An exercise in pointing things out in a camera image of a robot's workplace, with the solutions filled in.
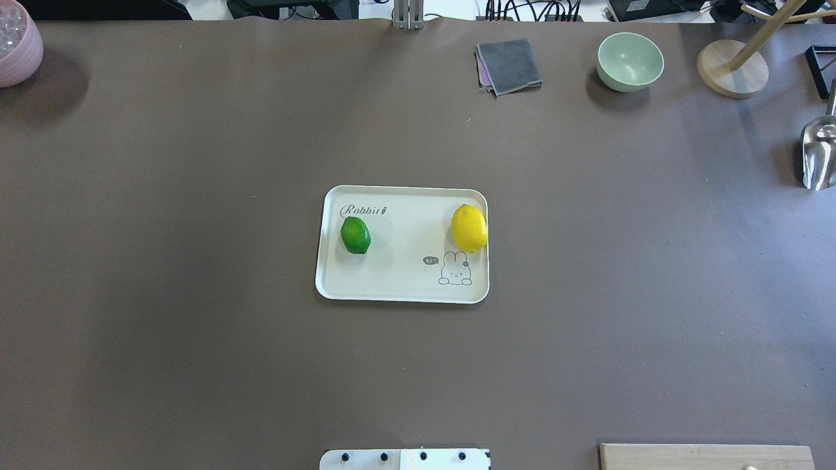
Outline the yellow lemon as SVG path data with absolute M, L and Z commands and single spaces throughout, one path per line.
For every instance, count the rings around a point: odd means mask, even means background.
M 463 204 L 451 218 L 451 235 L 460 250 L 476 253 L 489 241 L 489 228 L 483 212 L 477 206 Z

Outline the green lime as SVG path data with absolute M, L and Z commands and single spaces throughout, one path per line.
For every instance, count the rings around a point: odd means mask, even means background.
M 355 216 L 344 218 L 340 227 L 340 237 L 347 252 L 352 254 L 367 253 L 372 243 L 368 226 L 361 218 Z

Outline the cream rabbit tray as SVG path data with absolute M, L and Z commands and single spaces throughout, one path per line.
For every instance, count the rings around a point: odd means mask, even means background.
M 450 222 L 463 204 L 487 214 L 473 189 L 337 185 L 323 200 L 315 285 L 331 300 L 476 304 L 489 294 L 489 249 L 467 253 L 454 243 Z M 370 230 L 365 254 L 340 237 L 349 216 Z

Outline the grey folded cloth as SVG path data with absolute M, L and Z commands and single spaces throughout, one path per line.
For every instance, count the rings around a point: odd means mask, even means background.
M 531 39 L 477 44 L 475 59 L 480 89 L 496 97 L 543 84 Z

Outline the light green bowl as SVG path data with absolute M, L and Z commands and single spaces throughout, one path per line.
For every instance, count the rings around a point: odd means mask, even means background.
M 649 87 L 661 77 L 665 65 L 660 48 L 638 33 L 615 33 L 598 45 L 598 78 L 618 92 L 630 93 Z

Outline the wooden cutting board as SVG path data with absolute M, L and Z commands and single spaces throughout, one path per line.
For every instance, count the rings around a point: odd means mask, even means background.
M 814 469 L 809 447 L 603 443 L 603 469 Z

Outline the wooden mug stand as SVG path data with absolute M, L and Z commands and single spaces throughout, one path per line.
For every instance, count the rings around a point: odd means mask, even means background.
M 764 23 L 746 43 L 737 40 L 716 40 L 699 51 L 696 66 L 699 77 L 714 92 L 734 99 L 748 99 L 760 93 L 767 84 L 769 70 L 758 53 L 765 41 L 779 27 L 805 19 L 833 17 L 833 1 L 826 1 L 828 11 L 797 14 L 803 1 L 786 1 L 776 13 L 768 14 L 747 4 L 741 10 L 761 18 Z

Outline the metal scoop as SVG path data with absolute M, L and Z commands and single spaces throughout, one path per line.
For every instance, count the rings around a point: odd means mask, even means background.
M 834 186 L 835 165 L 835 80 L 823 116 L 811 120 L 802 130 L 803 184 L 819 191 Z

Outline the pink bowl with ice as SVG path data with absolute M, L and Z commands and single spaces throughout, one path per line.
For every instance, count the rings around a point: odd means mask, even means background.
M 16 1 L 1 2 L 1 87 L 17 86 L 39 69 L 44 43 L 29 12 Z

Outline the aluminium frame post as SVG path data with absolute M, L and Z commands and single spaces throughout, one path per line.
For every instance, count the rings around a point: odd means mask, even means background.
M 423 0 L 393 1 L 392 20 L 395 30 L 421 30 L 425 27 Z

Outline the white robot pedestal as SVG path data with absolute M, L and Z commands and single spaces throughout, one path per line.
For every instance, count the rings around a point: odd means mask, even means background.
M 491 469 L 489 449 L 418 447 L 338 449 L 323 453 L 319 469 Z

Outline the black picture frame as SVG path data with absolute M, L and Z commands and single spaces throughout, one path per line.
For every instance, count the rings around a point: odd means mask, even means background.
M 811 45 L 804 51 L 804 59 L 819 98 L 828 98 L 832 86 L 826 80 L 825 71 L 834 64 L 835 46 Z

